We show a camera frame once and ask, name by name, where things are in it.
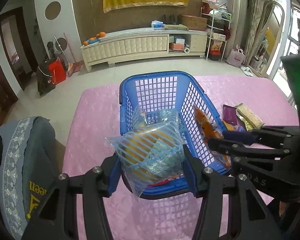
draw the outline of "black bag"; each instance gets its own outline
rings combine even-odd
[[[56,85],[54,85],[51,81],[51,75],[49,71],[49,65],[52,62],[55,62],[56,58],[48,59],[41,63],[36,72],[37,82],[38,82],[38,92],[40,96],[50,92],[51,90],[55,89]]]

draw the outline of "blue plastic basket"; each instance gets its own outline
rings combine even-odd
[[[174,108],[180,112],[179,117],[187,128],[182,137],[192,156],[199,158],[205,166],[224,174],[227,169],[214,160],[201,138],[194,119],[194,104],[203,110],[220,130],[226,130],[216,108],[198,82],[188,73],[169,71],[131,76],[120,85],[120,133],[123,135],[132,130],[132,113],[138,105],[146,111],[150,123],[157,122],[156,110]],[[175,179],[163,185],[147,187],[142,197],[167,197],[169,194],[176,195],[173,194],[175,192],[184,193],[187,189],[184,178]]]

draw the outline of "slipper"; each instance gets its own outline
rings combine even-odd
[[[253,77],[253,73],[249,67],[240,67],[246,76]]]

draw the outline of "cabinet drawer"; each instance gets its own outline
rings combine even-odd
[[[167,36],[140,37],[124,40],[126,54],[167,50]]]
[[[126,54],[124,40],[96,44],[83,50],[87,62],[92,62],[108,57],[121,56]]]
[[[207,36],[191,35],[190,52],[205,52],[207,47]]]

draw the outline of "paper towel roll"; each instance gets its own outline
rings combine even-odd
[[[183,49],[183,52],[184,52],[184,53],[189,53],[189,52],[190,52],[190,49],[189,49],[188,47],[185,47],[185,48]]]

